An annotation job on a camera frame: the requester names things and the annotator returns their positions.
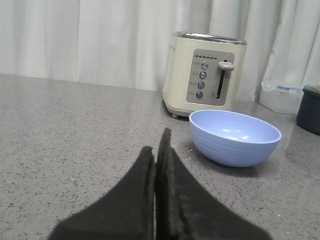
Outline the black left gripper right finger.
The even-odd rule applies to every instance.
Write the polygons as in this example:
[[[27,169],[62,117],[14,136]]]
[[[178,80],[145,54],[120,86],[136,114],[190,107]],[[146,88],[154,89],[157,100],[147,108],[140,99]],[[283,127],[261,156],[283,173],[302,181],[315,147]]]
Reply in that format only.
[[[156,239],[270,240],[270,234],[228,209],[193,177],[165,128],[155,176]]]

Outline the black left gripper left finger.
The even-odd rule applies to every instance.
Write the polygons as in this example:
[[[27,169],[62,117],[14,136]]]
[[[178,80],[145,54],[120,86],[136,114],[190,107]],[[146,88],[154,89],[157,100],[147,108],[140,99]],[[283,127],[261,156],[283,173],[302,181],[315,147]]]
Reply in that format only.
[[[98,201],[61,221],[50,240],[152,240],[155,159],[144,146],[125,176]]]

